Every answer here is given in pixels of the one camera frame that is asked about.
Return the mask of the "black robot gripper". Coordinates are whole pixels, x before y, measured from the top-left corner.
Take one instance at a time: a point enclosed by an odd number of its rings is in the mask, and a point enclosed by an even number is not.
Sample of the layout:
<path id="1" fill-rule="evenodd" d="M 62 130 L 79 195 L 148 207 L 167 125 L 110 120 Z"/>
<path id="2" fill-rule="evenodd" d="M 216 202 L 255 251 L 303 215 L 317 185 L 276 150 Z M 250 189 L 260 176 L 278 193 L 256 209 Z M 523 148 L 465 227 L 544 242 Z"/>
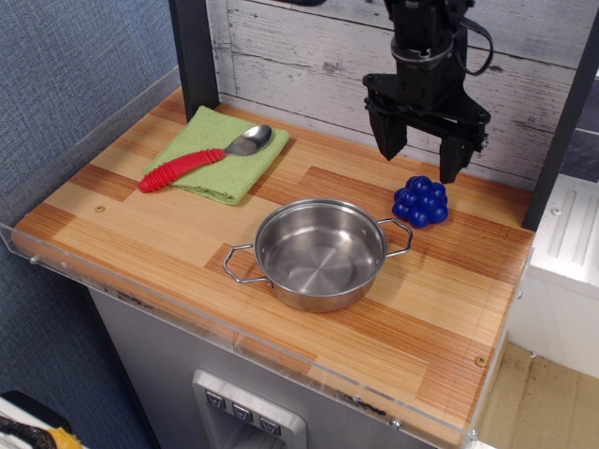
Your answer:
<path id="1" fill-rule="evenodd" d="M 490 114 L 465 93 L 467 75 L 479 76 L 489 67 L 467 68 L 467 50 L 451 49 L 436 58 L 397 60 L 395 74 L 368 74 L 366 109 L 379 152 L 392 160 L 407 144 L 411 126 L 442 139 L 440 182 L 455 181 L 468 167 L 473 152 L 487 143 Z"/>

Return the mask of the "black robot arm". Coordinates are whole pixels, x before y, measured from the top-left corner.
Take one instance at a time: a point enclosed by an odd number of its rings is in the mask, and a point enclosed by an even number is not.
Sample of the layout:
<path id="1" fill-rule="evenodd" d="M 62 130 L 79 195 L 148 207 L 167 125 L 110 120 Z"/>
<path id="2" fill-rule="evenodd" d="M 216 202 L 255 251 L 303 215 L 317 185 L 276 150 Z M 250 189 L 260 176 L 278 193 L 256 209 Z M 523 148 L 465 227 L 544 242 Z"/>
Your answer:
<path id="1" fill-rule="evenodd" d="M 365 108 L 380 153 L 393 159 L 415 128 L 441 140 L 440 181 L 452 183 L 481 152 L 489 113 L 464 90 L 469 33 L 490 33 L 466 18 L 471 1 L 388 1 L 394 25 L 393 74 L 368 74 Z"/>

